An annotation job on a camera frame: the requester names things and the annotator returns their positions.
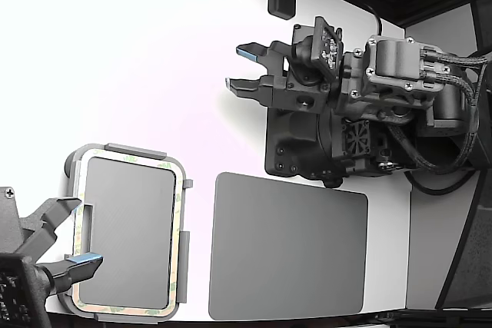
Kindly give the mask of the grey plate gripper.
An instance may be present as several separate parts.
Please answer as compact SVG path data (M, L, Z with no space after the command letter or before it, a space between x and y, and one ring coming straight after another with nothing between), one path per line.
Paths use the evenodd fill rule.
M12 187L1 187L0 198L1 253L18 253L37 262L57 240L55 233L80 204L77 197L47 199L37 210L20 218ZM91 279L101 266L103 256L84 253L53 263L38 263L48 295L68 291L73 284Z

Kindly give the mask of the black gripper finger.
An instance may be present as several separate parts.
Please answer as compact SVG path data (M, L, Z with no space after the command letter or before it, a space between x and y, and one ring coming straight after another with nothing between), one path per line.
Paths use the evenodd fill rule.
M281 41L273 41L268 47L251 42L236 47L241 57L260 64L266 68L268 75L287 77L284 60L291 58L291 46Z
M273 76L264 75L257 80L226 78L225 84L238 98L255 100L262 106L273 104Z

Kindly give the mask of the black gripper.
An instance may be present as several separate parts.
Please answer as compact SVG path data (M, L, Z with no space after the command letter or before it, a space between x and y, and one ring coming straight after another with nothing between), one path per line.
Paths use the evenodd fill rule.
M374 36L364 50L344 52L335 37L307 36L291 48L291 70L273 106L349 121L411 121L440 93L440 84L425 80L421 49Z

